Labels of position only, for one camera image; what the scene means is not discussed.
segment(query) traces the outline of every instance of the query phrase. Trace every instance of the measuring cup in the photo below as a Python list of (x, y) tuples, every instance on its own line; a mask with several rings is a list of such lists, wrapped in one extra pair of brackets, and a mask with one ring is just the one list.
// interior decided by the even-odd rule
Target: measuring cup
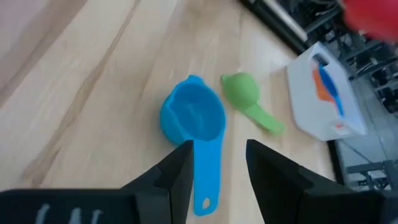
[(220, 99), (194, 75), (179, 83), (160, 110), (160, 127), (176, 145), (193, 140), (193, 211), (207, 215), (220, 194), (225, 113)]
[(258, 105), (260, 89), (253, 77), (239, 72), (221, 77), (227, 100), (247, 117), (273, 134), (280, 134), (284, 125)]

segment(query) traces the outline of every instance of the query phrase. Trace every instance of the wooden table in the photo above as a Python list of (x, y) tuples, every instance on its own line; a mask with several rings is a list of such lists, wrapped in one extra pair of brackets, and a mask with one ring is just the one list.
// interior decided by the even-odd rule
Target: wooden table
[[(190, 210), (187, 223), (262, 223), (247, 139), (334, 178), (326, 143), (292, 119), (284, 67), (295, 55), (236, 0), (87, 0), (43, 41), (27, 58), (31, 66), (2, 83), (2, 190), (119, 188), (135, 179), (175, 148), (160, 131), (159, 108), (189, 74), (220, 95), (227, 129), (218, 209), (205, 217)], [(220, 77), (237, 71), (261, 84), (260, 104), (285, 123), (282, 136), (224, 99)]]

